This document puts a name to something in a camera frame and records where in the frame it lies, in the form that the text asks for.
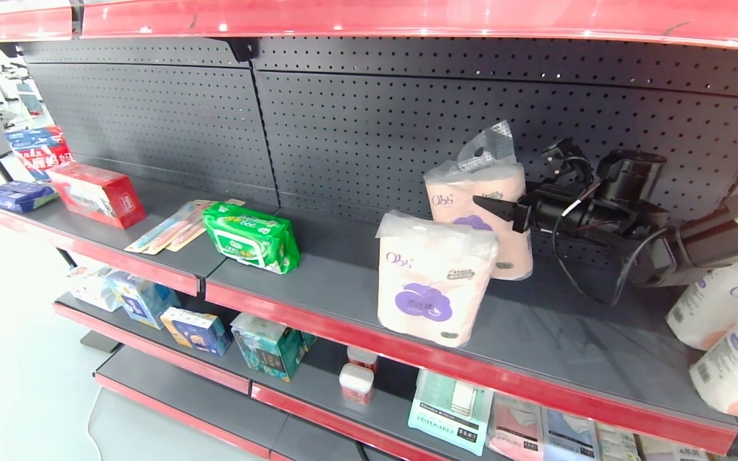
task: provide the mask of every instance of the plastic bag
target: plastic bag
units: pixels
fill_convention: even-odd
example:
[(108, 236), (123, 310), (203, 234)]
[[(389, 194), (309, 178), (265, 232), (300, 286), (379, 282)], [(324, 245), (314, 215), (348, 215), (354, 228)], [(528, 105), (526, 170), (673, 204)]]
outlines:
[(448, 347), (465, 344), (495, 267), (495, 235), (393, 211), (376, 236), (381, 325)]
[(472, 197), (512, 200), (525, 193), (525, 171), (514, 155), (509, 125), (497, 123), (469, 141), (457, 161), (445, 161), (423, 176), (434, 221), (494, 231), (500, 253), (491, 276), (502, 280), (529, 277), (534, 267), (530, 233), (512, 230), (512, 222), (474, 204)]

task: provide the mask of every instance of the blue box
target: blue box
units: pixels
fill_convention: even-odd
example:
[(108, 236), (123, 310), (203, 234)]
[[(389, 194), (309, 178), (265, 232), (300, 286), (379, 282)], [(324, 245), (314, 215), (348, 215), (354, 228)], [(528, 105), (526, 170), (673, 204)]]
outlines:
[(158, 330), (164, 327), (162, 313), (169, 307), (181, 307), (175, 291), (154, 281), (125, 271), (114, 271), (106, 280), (115, 295), (124, 301), (129, 318)]
[(0, 186), (0, 208), (27, 213), (58, 197), (50, 186), (24, 181), (11, 181)]
[(170, 307), (161, 315), (164, 327), (178, 344), (223, 356), (231, 341), (217, 316)]
[(249, 313), (238, 314), (231, 326), (250, 368), (290, 382), (306, 353), (301, 332)]

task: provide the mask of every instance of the teal box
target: teal box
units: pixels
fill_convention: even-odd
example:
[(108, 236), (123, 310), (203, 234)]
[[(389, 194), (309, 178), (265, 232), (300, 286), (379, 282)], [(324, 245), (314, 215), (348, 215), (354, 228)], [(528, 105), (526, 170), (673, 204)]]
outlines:
[(106, 283), (124, 301), (129, 318), (158, 330), (164, 327), (162, 313), (170, 306), (181, 307), (175, 291), (129, 272), (114, 271), (106, 277)]
[(408, 426), (483, 455), (495, 392), (421, 369)]
[(301, 338), (304, 339), (304, 347), (306, 348), (307, 352), (309, 352), (310, 348), (313, 347), (313, 344), (315, 344), (315, 339), (317, 339), (317, 336), (313, 335), (312, 333), (301, 332)]
[(295, 376), (307, 350), (301, 332), (249, 313), (238, 314), (231, 328), (250, 368), (285, 382)]

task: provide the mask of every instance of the packaged box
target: packaged box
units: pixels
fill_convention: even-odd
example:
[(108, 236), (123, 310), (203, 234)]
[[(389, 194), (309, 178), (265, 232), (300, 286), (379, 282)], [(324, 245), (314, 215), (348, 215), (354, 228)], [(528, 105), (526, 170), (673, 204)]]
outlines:
[(421, 369), (408, 426), (481, 456), (494, 394)]
[(304, 348), (309, 352), (310, 348), (315, 344), (316, 335), (307, 332), (301, 332), (301, 338), (304, 340)]
[(45, 170), (70, 163), (73, 157), (57, 125), (5, 133), (11, 149), (36, 181), (50, 181)]
[(486, 446), (514, 461), (542, 461), (542, 419), (536, 403), (495, 393)]
[(594, 421), (543, 408), (543, 459), (593, 461), (600, 459)]
[(285, 274), (301, 259), (287, 219), (218, 202), (204, 211), (204, 225), (218, 253), (239, 263)]
[(229, 348), (224, 324), (215, 315), (170, 307), (161, 315), (164, 327), (178, 344), (223, 356)]
[(47, 174), (73, 213), (121, 229), (147, 216), (127, 175), (75, 162), (56, 166)]
[(603, 423), (595, 423), (595, 426), (603, 461), (641, 461), (632, 432)]
[(58, 197), (46, 184), (11, 181), (0, 186), (0, 208), (27, 213)]
[(231, 327), (250, 368), (290, 382), (306, 352), (301, 332), (249, 313), (238, 314)]
[(170, 306), (181, 307), (175, 291), (137, 275), (114, 271), (106, 280), (130, 318), (158, 330), (164, 327), (162, 313)]
[(636, 435), (645, 461), (709, 461), (708, 453), (662, 439)]
[(112, 272), (113, 269), (108, 266), (97, 269), (88, 269), (84, 266), (73, 268), (67, 274), (70, 294), (77, 300), (114, 312), (121, 307), (121, 301), (106, 280)]

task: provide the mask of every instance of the metal panel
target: metal panel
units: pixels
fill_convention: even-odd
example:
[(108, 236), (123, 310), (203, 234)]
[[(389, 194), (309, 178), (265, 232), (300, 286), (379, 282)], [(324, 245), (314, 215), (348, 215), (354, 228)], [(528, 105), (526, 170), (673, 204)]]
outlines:
[(530, 181), (546, 177), (542, 148), (567, 136), (594, 163), (617, 148), (665, 155), (652, 201), (677, 220), (714, 210), (738, 172), (733, 97), (521, 81), (257, 77), (282, 193), (427, 215), (423, 173), (501, 119)]
[(249, 67), (226, 42), (212, 38), (100, 38), (21, 44), (29, 64), (100, 63)]
[(114, 353), (95, 377), (123, 396), (261, 458), (269, 456), (287, 418), (285, 412), (132, 348)]
[(175, 170), (164, 170), (154, 166), (136, 165), (135, 163), (124, 163), (108, 158), (90, 157), (89, 155), (76, 154), (76, 161), (98, 166), (112, 172), (120, 172), (126, 175), (138, 176), (153, 181), (178, 184), (188, 189), (209, 190), (223, 196), (223, 198), (246, 198), (248, 201), (261, 202), (277, 206), (275, 190), (267, 187), (250, 186), (240, 182), (231, 182), (223, 179), (211, 178), (207, 175), (188, 175)]
[[(283, 382), (266, 373), (255, 374), (252, 397), (404, 459), (503, 459), (488, 449), (478, 458), (447, 441), (407, 426), (418, 368), (380, 358), (369, 405), (355, 405), (343, 399), (338, 375), (346, 362), (345, 345), (319, 338), (304, 356), (304, 365), (292, 377), (292, 382)], [(351, 458), (357, 459), (354, 449), (351, 457), (320, 456), (317, 459)]]
[[(222, 318), (224, 325), (228, 325), (237, 315), (231, 309), (205, 303), (191, 296), (181, 296), (181, 301), (182, 306), (190, 311), (217, 315)], [(219, 357), (197, 348), (184, 347), (176, 343), (167, 329), (150, 328), (129, 318), (123, 309), (106, 312), (77, 300), (70, 293), (65, 293), (53, 303), (53, 310), (121, 344), (249, 395), (249, 382), (256, 372), (247, 365), (240, 353), (225, 353)]]
[(275, 189), (249, 70), (34, 64), (30, 71), (75, 154), (206, 178), (202, 187), (218, 193), (228, 182)]
[(269, 37), (259, 70), (665, 88), (738, 96), (738, 51), (545, 38)]

